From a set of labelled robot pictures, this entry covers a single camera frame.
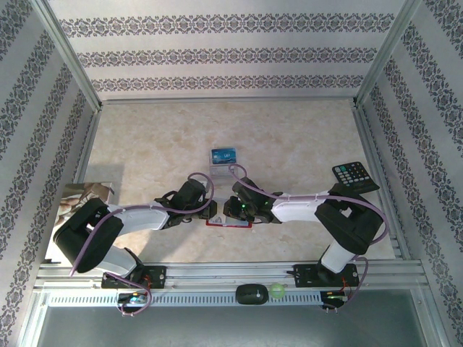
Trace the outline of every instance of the metal frame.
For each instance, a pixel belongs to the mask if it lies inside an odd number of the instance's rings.
[[[354,114],[355,124],[357,125],[357,130],[359,132],[360,141],[363,146],[363,151],[365,152],[365,157],[367,158],[368,167],[371,170],[371,176],[373,177],[374,181],[379,182],[381,187],[387,187],[388,184],[386,182],[386,177],[384,176],[379,156],[373,145],[373,138],[371,136],[370,130],[368,129],[367,120],[363,110],[358,108],[354,103],[351,103],[351,108],[352,113]],[[389,190],[379,189],[378,195],[380,198],[382,210],[389,220],[389,233],[396,237],[403,259],[412,259],[404,238],[404,234],[402,232],[402,228],[400,226],[399,219],[395,212],[392,196]]]
[[[87,138],[85,139],[84,148],[82,149],[79,166],[74,177],[74,183],[84,182],[85,172],[87,171],[88,161],[90,160],[90,154],[92,152],[93,142],[95,141],[96,131],[98,130],[98,125],[100,124],[100,118],[101,109],[95,111],[95,114],[93,115],[92,123],[90,124]]]
[[[194,102],[258,102],[258,101],[301,101],[301,100],[345,100],[345,97],[255,97],[255,98],[163,98],[163,99],[117,99],[101,102],[90,79],[74,53],[59,21],[46,0],[31,0],[59,53],[71,69],[78,85],[96,112],[90,133],[84,145],[84,154],[79,163],[76,182],[84,179],[93,141],[95,139],[102,105],[119,105],[131,103],[194,103]],[[381,186],[387,187],[386,178],[373,139],[366,124],[365,115],[360,106],[365,101],[375,81],[378,79],[387,59],[391,55],[400,36],[407,27],[421,0],[405,0],[392,28],[372,63],[356,97],[351,102],[352,113],[358,128],[371,176]],[[415,309],[420,320],[422,332],[429,346],[449,346],[448,338],[440,320],[440,315],[429,288],[428,279],[421,261],[411,260],[404,235],[397,218],[391,195],[387,189],[378,193],[381,208],[391,223],[391,243],[396,260],[370,260],[370,269],[365,278],[362,291],[407,289],[410,290]],[[315,262],[297,262],[314,264]],[[296,288],[294,279],[287,275],[295,262],[245,262],[245,263],[171,263],[148,264],[167,266],[166,287],[153,291],[152,305],[197,306],[197,305],[231,305],[233,293],[239,284],[262,283],[271,285],[281,283],[285,286],[285,299],[271,304],[319,304],[316,294],[320,290],[337,288]],[[357,264],[359,272],[365,269]],[[76,274],[69,278],[69,268],[56,264],[43,264],[33,289],[26,318],[22,325],[18,346],[35,346],[40,337],[43,321],[48,307],[55,306],[92,306],[101,307],[115,304],[117,290],[101,289],[101,275],[97,270],[85,274]],[[204,302],[212,298],[213,302]]]
[[[268,101],[311,101],[311,100],[346,100],[351,98],[349,96],[256,96],[256,97],[231,97],[231,98],[156,98],[156,99],[111,99],[104,100],[104,105],[130,105],[137,103],[251,103],[251,102],[268,102]]]
[[[100,98],[96,94],[87,73],[72,49],[50,5],[46,0],[30,0],[30,3],[43,23],[47,33],[55,43],[55,46],[58,48],[58,52],[64,62],[69,67],[69,70],[71,70],[72,76],[76,79],[79,88],[84,93],[92,109],[94,111],[99,111],[101,107]]]
[[[267,303],[273,306],[320,305],[320,290],[338,289],[296,288],[293,277],[286,273],[296,263],[316,262],[149,263],[147,265],[167,266],[166,287],[152,290],[155,298],[152,306],[236,306],[234,292],[238,285],[245,283],[282,284],[285,296]],[[362,273],[365,266],[358,262],[357,268]],[[37,344],[48,307],[115,306],[116,295],[127,291],[101,289],[101,271],[91,270],[69,278],[69,270],[60,264],[41,265],[18,346]],[[428,345],[447,347],[421,261],[371,260],[361,291],[391,289],[410,290]]]

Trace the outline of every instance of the green ball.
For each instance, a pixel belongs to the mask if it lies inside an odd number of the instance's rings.
[[[274,299],[281,299],[284,296],[284,287],[280,283],[274,283],[270,287],[270,295]]]

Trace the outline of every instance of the small box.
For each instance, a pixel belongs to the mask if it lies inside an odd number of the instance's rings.
[[[209,153],[209,172],[214,184],[233,184],[234,177],[229,171],[229,165],[236,163],[238,163],[236,148],[213,148]]]

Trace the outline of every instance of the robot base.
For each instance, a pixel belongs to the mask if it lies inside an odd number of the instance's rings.
[[[296,288],[322,288],[327,286],[341,288],[344,286],[344,281],[351,287],[356,287],[359,284],[359,275],[355,264],[347,264],[340,273],[332,274],[329,282],[320,278],[319,270],[319,264],[296,264],[293,266],[293,271],[288,271],[288,274],[294,276]]]
[[[143,273],[137,283],[149,287],[150,289],[163,289],[166,283],[166,266],[143,266]],[[101,280],[102,289],[126,289],[137,288],[129,286],[110,276],[103,276]]]

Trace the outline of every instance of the computer mouse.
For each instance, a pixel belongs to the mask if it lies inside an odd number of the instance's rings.
[[[241,305],[262,305],[268,301],[268,289],[262,284],[243,284],[236,295]]]

